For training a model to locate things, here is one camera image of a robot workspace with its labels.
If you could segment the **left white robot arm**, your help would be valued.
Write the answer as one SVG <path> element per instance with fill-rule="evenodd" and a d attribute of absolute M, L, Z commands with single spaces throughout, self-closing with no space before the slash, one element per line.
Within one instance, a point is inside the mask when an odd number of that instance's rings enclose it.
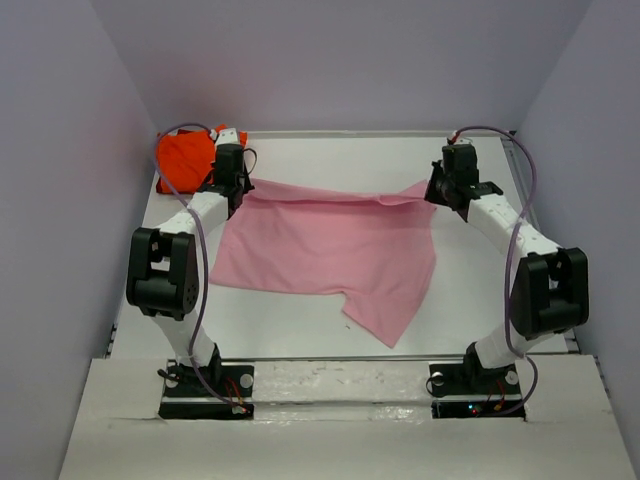
<path fill-rule="evenodd" d="M 226 223 L 253 189 L 246 148 L 226 143 L 215 148 L 211 171 L 183 209 L 154 228 L 139 227 L 131 237 L 126 300 L 151 318 L 172 347 L 176 367 L 159 374 L 189 384 L 201 395 L 230 404 L 216 390 L 222 377 L 219 348 L 202 327 L 209 274 L 206 238 Z"/>

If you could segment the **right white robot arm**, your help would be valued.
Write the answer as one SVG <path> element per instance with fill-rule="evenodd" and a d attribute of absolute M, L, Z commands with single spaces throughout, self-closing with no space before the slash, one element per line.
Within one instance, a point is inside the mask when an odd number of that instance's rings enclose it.
<path fill-rule="evenodd" d="M 588 321 L 588 259 L 545 237 L 495 183 L 481 181 L 472 145 L 450 143 L 442 154 L 425 198 L 457 213 L 504 255 L 505 317 L 461 362 L 431 368 L 426 388 L 436 398 L 482 395 L 514 376 L 516 361 L 534 346 Z"/>

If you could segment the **pink t shirt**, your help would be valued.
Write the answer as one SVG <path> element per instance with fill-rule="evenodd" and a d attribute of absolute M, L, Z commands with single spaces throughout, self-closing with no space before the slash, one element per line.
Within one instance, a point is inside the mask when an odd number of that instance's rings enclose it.
<path fill-rule="evenodd" d="M 345 193 L 257 180 L 226 223 L 214 285 L 341 294 L 342 311 L 389 348 L 420 309 L 436 266 L 436 208 L 420 181 L 397 193 Z"/>

